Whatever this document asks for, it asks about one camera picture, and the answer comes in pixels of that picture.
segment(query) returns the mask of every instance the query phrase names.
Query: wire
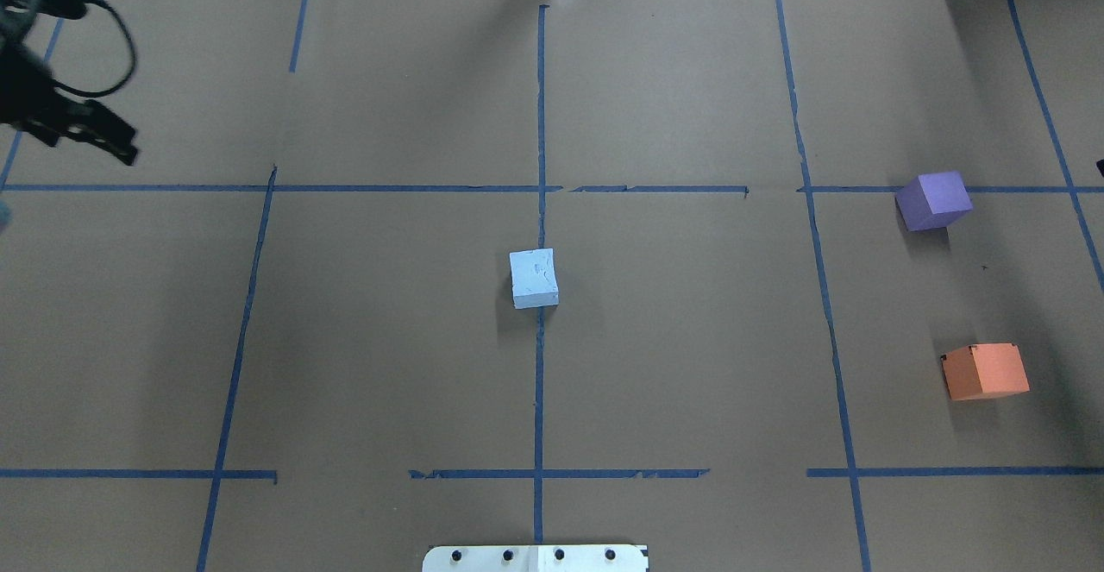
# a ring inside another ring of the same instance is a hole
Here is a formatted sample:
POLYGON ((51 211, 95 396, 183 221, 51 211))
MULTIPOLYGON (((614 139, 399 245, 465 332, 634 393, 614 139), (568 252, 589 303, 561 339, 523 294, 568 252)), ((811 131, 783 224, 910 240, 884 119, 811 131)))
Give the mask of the wire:
POLYGON ((110 13, 112 18, 115 18, 115 23, 119 25, 119 30, 123 32, 123 38, 126 38, 127 41, 127 51, 130 53, 130 67, 127 68, 126 76, 123 76, 121 81, 116 82, 116 84, 112 85, 110 88, 104 88, 103 92, 85 92, 83 88, 73 88, 70 87, 70 85, 64 84, 64 82, 56 80, 54 81, 54 87, 59 87, 60 89, 63 89, 63 92, 72 93, 74 96, 81 97, 110 96, 112 93, 118 92, 119 88, 123 88, 123 85, 130 82, 130 77, 134 76, 135 70, 138 68, 138 50, 135 49, 135 39, 130 34, 130 30, 127 29, 126 22, 123 22, 123 18, 119 18, 119 13, 118 11, 115 11, 115 7, 109 6, 109 3, 104 0, 84 0, 84 2, 89 3, 89 6, 97 6, 99 9, 106 10, 107 13, 110 13))

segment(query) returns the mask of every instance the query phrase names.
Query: metal bracket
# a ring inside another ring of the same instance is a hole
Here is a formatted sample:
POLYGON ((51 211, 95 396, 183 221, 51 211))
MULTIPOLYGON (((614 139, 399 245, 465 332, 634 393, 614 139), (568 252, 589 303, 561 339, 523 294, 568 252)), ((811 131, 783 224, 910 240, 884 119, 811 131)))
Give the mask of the metal bracket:
POLYGON ((648 572, 648 548, 630 544, 437 547, 422 572, 648 572))

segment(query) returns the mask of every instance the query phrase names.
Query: white metal plate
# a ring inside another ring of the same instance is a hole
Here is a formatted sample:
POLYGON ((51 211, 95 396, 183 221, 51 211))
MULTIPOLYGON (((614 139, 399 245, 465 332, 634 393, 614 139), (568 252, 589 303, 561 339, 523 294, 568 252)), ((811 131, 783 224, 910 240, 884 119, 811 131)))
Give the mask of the white metal plate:
POLYGON ((631 544, 437 547, 425 554, 422 572, 647 572, 647 553, 631 544))

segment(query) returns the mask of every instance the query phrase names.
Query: orange cube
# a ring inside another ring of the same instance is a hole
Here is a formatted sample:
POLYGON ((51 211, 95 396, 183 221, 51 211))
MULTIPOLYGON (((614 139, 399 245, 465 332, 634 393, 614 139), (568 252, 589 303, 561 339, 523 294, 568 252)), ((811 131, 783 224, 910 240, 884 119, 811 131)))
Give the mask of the orange cube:
POLYGON ((1020 349, 1015 343, 978 343, 943 356, 952 400, 990 400, 1026 392, 1020 349))

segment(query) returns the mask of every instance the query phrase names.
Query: cube top face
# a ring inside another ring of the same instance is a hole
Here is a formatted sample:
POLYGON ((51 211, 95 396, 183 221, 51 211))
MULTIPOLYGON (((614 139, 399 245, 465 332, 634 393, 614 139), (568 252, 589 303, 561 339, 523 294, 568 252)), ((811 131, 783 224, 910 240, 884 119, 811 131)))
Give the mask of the cube top face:
POLYGON ((1015 343, 979 343, 943 356, 952 400, 987 400, 1029 391, 1015 343))
POLYGON ((560 286, 555 280, 555 261, 551 248, 511 253, 510 276, 516 309, 560 304, 560 286))
POLYGON ((917 179, 932 214, 974 210, 974 203, 970 203, 969 194, 966 193, 966 183, 963 183, 963 176, 958 171, 925 173, 917 179))

